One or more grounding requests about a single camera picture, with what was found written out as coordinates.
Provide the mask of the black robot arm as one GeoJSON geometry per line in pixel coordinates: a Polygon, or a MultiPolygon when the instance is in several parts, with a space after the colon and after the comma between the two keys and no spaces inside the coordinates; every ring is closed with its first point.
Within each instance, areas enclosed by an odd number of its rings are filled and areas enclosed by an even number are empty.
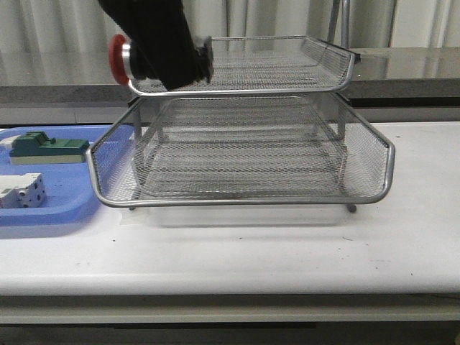
{"type": "Polygon", "coordinates": [[[109,43],[115,81],[157,79],[167,91],[211,81],[211,38],[197,46],[182,1],[100,1],[100,7],[123,30],[109,43]]]}

